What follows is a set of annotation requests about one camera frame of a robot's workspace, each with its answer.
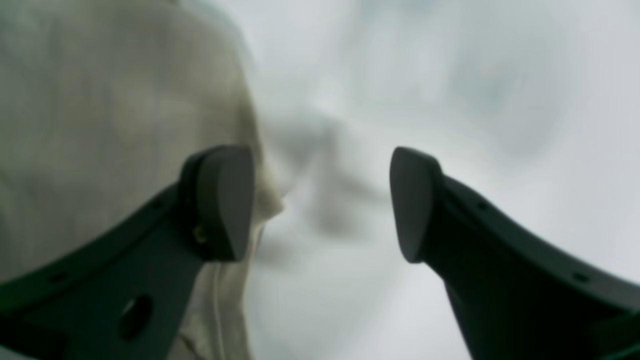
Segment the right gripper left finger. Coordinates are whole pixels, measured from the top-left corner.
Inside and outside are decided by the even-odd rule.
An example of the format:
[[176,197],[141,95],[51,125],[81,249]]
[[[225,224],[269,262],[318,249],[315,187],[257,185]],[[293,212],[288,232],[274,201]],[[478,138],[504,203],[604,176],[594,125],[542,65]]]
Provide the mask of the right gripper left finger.
[[246,146],[190,156],[179,182],[121,224],[2,285],[2,348],[35,360],[164,360],[201,268],[246,255],[254,183]]

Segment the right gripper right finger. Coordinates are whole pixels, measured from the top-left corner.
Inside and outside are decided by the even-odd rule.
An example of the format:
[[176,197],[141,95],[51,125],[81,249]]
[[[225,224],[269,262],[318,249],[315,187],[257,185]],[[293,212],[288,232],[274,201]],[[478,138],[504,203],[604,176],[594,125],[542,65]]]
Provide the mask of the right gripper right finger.
[[398,246],[443,281],[474,360],[637,360],[640,291],[547,243],[427,153],[398,146]]

